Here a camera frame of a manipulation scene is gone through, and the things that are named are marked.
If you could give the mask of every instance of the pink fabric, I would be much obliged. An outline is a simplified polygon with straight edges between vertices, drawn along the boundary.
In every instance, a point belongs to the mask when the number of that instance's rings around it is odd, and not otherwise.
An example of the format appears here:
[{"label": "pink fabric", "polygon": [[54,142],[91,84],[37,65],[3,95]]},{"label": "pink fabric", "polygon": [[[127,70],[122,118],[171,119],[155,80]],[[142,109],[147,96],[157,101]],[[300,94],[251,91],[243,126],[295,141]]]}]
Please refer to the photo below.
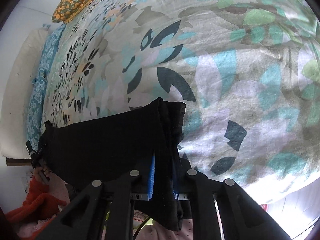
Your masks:
[{"label": "pink fabric", "polygon": [[153,221],[152,225],[145,226],[139,232],[136,240],[192,240],[192,219],[184,220],[181,231],[170,231]]},{"label": "pink fabric", "polygon": [[[66,201],[67,204],[70,203],[70,199],[68,196],[68,190],[65,186],[65,182],[60,179],[57,175],[50,173],[49,174],[49,194],[60,199],[63,201]],[[28,238],[31,237],[32,234],[39,230],[44,223],[46,223],[49,219],[47,220],[38,220],[37,222],[32,222],[32,223],[27,223],[21,225],[19,230],[17,231],[17,235],[20,238]]]}]

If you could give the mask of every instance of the floral bedspread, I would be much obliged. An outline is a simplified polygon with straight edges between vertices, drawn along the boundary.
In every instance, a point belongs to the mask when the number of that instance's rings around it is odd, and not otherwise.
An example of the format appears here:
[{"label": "floral bedspread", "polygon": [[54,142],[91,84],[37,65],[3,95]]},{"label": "floral bedspread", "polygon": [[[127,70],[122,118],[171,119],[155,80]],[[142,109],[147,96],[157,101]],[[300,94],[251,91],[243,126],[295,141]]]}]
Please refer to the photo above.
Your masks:
[{"label": "floral bedspread", "polygon": [[182,101],[181,157],[268,203],[320,176],[319,32],[304,0],[94,0],[60,39],[42,120]]}]

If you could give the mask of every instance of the hand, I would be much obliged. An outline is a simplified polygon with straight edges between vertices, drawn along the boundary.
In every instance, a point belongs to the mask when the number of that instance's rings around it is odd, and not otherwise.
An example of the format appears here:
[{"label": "hand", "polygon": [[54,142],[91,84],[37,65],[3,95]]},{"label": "hand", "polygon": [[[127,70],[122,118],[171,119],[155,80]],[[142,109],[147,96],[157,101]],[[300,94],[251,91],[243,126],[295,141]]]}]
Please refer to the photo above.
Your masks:
[{"label": "hand", "polygon": [[36,167],[33,169],[33,176],[35,176],[36,181],[41,182],[42,184],[45,184],[45,182],[42,180],[39,172],[43,171],[44,175],[46,177],[49,177],[50,169],[47,166],[44,166],[43,168],[41,166]]}]

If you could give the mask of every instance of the wall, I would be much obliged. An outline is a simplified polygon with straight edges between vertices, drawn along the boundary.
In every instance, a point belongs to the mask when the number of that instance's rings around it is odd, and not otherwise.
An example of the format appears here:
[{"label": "wall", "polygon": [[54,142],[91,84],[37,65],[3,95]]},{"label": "wall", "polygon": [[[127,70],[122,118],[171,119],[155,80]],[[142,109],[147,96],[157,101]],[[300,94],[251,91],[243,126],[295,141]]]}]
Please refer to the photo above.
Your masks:
[{"label": "wall", "polygon": [[[59,26],[51,20],[59,2],[21,0],[0,31],[0,109],[10,71],[22,43],[31,30],[41,28],[44,23],[51,25],[49,31]],[[31,166],[7,167],[5,158],[0,157],[0,206],[4,213],[20,207],[25,200],[26,177],[31,169]]]}]

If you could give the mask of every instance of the wooden bed edge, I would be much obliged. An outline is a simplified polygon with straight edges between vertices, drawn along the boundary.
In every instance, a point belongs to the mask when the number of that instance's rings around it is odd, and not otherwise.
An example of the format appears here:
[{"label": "wooden bed edge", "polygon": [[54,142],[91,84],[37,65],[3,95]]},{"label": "wooden bed edge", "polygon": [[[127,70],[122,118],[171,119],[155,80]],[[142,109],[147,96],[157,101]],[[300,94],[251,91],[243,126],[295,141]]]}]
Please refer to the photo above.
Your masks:
[{"label": "wooden bed edge", "polygon": [[11,159],[5,158],[7,166],[31,166],[31,159]]}]

